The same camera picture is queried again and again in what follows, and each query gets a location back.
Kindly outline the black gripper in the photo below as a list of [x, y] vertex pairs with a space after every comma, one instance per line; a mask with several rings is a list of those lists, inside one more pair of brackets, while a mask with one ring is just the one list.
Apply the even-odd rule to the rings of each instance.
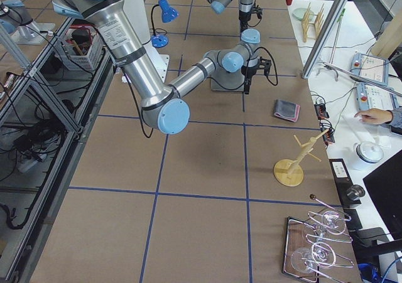
[[240, 22], [249, 22], [251, 20], [252, 10], [249, 11], [241, 11], [239, 10], [239, 21]]
[[244, 88], [243, 93], [249, 93], [251, 88], [252, 77], [256, 74], [258, 69], [258, 57], [250, 59], [246, 62], [246, 69], [244, 72]]

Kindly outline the person hand on table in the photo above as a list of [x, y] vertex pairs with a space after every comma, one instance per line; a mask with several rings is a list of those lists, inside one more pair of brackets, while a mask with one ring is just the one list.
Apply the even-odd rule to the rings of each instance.
[[388, 124], [393, 120], [393, 114], [390, 110], [381, 109], [368, 109], [361, 110], [354, 115], [354, 117], [359, 117], [363, 123], [367, 124]]

